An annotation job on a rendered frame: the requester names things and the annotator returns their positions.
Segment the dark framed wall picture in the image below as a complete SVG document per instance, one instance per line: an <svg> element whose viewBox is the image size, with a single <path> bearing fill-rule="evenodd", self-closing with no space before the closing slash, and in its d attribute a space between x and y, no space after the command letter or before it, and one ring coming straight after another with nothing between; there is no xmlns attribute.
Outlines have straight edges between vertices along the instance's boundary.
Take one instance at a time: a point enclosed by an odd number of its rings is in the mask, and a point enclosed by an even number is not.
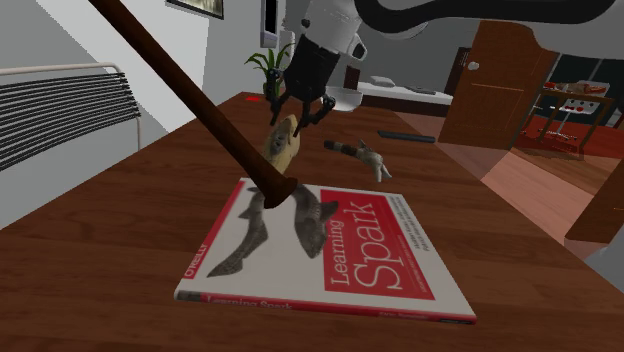
<svg viewBox="0 0 624 352"><path fill-rule="evenodd" d="M224 19L223 0L166 0L166 2L202 16Z"/></svg>

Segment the brown wooden door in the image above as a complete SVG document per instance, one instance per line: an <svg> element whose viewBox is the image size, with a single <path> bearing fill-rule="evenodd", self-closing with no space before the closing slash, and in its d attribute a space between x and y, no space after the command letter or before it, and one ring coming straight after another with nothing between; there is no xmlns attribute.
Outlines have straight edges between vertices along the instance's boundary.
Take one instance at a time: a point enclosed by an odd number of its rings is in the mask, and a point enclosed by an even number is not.
<svg viewBox="0 0 624 352"><path fill-rule="evenodd" d="M525 25L481 21L438 141L510 149L556 58Z"/></svg>

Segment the white low bed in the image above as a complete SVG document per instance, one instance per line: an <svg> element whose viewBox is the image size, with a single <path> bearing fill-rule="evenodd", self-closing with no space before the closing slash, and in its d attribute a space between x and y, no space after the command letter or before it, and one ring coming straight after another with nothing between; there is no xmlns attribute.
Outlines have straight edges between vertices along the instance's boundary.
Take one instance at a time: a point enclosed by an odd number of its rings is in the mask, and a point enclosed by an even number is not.
<svg viewBox="0 0 624 352"><path fill-rule="evenodd" d="M358 82L357 90L363 94L362 106L436 117L445 117L453 100L451 95L438 91L362 81Z"/></svg>

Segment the dark brown cabinet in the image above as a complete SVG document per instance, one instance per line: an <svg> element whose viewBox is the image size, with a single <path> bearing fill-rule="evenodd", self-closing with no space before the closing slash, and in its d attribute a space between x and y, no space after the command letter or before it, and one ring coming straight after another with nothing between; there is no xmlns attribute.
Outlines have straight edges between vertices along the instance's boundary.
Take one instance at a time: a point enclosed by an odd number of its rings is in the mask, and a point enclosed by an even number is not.
<svg viewBox="0 0 624 352"><path fill-rule="evenodd" d="M624 159L565 235L566 240L608 244L624 224Z"/></svg>

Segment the brown wooden baseball bat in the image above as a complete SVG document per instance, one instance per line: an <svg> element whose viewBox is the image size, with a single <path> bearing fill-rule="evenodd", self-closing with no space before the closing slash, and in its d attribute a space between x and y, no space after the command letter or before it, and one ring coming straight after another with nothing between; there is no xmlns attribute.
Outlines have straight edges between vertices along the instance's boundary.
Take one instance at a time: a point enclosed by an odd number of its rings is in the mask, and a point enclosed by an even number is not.
<svg viewBox="0 0 624 352"><path fill-rule="evenodd" d="M298 181L273 167L172 59L120 0L88 0L218 140L275 208Z"/></svg>

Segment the white frame with black slats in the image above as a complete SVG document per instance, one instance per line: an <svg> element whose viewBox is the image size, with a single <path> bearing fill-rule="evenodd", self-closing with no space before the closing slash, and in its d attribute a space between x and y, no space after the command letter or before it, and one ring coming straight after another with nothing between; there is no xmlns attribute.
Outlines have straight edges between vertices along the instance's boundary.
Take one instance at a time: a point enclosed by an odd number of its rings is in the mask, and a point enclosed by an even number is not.
<svg viewBox="0 0 624 352"><path fill-rule="evenodd" d="M116 124L142 127L126 74L114 63L2 68L0 77L86 69L99 72L0 84L0 172Z"/></svg>

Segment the brown wooden table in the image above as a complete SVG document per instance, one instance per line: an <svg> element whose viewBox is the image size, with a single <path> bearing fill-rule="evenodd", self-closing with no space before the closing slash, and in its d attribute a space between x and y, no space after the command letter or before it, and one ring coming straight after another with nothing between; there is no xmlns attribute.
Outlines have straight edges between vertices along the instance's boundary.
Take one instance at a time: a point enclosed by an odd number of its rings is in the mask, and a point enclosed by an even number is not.
<svg viewBox="0 0 624 352"><path fill-rule="evenodd" d="M624 293L394 113L333 113L290 173L402 194L473 326L179 302L174 290L242 176L197 121L0 230L0 352L624 352ZM325 140L364 143L391 179Z"/></svg>

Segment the green potted plant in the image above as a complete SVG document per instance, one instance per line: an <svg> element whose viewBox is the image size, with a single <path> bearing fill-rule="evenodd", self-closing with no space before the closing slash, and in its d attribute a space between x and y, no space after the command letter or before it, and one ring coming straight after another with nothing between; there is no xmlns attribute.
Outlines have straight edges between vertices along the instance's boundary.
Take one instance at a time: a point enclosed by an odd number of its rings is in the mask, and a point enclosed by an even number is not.
<svg viewBox="0 0 624 352"><path fill-rule="evenodd" d="M293 43L284 45L277 54L271 48L267 49L266 54L254 53L246 61L245 64L254 63L255 69L259 69L265 75L265 83L263 84L263 90L266 90L269 74L271 69L280 71L281 74L289 65L289 59L291 56L291 47Z"/></svg>

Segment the tan fish figure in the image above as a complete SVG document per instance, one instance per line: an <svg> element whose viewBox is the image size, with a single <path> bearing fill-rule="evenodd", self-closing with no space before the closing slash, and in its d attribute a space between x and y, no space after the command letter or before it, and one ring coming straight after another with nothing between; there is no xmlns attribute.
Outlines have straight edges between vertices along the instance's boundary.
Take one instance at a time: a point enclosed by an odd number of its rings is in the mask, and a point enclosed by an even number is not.
<svg viewBox="0 0 624 352"><path fill-rule="evenodd" d="M294 136L297 127L297 118L290 114L272 129L265 140L262 155L281 174L299 151L300 136Z"/></svg>

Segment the grey striped-tail animal figure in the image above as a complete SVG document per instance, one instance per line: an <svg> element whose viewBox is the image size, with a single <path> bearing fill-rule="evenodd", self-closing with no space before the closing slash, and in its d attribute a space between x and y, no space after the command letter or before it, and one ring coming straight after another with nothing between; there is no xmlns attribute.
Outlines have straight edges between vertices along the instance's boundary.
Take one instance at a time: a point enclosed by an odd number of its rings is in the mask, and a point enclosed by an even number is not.
<svg viewBox="0 0 624 352"><path fill-rule="evenodd" d="M387 167L384 164L384 158L381 154L368 147L362 139L358 141L357 146L344 144L337 141L325 140L323 143L325 149L340 152L344 155L354 157L364 164L368 165L375 175L377 182L381 182L383 179L391 179L392 175L389 173Z"/></svg>

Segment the white bowl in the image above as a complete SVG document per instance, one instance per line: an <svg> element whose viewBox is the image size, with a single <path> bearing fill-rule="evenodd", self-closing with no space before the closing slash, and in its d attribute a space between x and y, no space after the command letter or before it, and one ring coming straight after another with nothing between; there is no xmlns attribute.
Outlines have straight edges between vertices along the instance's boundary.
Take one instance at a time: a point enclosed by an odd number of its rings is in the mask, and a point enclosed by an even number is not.
<svg viewBox="0 0 624 352"><path fill-rule="evenodd" d="M333 109L339 112L352 112L360 106L363 93L344 87L327 86L326 94L335 99Z"/></svg>

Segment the black remote control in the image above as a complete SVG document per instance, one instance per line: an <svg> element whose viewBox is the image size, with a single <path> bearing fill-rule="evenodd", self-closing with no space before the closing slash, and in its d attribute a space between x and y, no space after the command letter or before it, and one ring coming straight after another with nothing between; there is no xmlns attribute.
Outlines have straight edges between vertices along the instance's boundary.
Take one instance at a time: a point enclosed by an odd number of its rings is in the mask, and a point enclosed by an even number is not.
<svg viewBox="0 0 624 352"><path fill-rule="evenodd" d="M406 141L431 143L431 144L436 142L436 138L433 136L400 133L400 132L386 131L386 130L378 130L377 133L380 137L387 138L387 139L406 140Z"/></svg>

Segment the white red book with shark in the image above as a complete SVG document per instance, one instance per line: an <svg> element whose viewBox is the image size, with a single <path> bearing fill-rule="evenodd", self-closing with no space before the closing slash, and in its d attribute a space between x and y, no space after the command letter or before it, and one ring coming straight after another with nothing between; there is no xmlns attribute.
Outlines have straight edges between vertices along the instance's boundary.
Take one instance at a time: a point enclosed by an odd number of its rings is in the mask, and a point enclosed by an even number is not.
<svg viewBox="0 0 624 352"><path fill-rule="evenodd" d="M241 179L174 291L181 301L476 323L400 194Z"/></svg>

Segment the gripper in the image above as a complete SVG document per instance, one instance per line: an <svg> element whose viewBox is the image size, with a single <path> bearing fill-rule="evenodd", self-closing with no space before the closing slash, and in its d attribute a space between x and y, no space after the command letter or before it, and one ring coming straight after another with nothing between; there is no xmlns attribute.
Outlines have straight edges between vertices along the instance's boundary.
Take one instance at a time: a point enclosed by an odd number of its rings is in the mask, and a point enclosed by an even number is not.
<svg viewBox="0 0 624 352"><path fill-rule="evenodd" d="M293 133L294 137L310 123L318 124L336 105L334 97L325 94L326 85L340 58L339 53L333 53L317 45L304 34L299 38L289 66L284 72L286 89L279 95L277 81L282 78L282 71L271 68L267 71L267 83L264 90L265 99L270 102L272 118L270 125L274 126L282 105L293 96L303 102L301 118ZM322 96L322 106L314 114L310 112L311 102Z"/></svg>

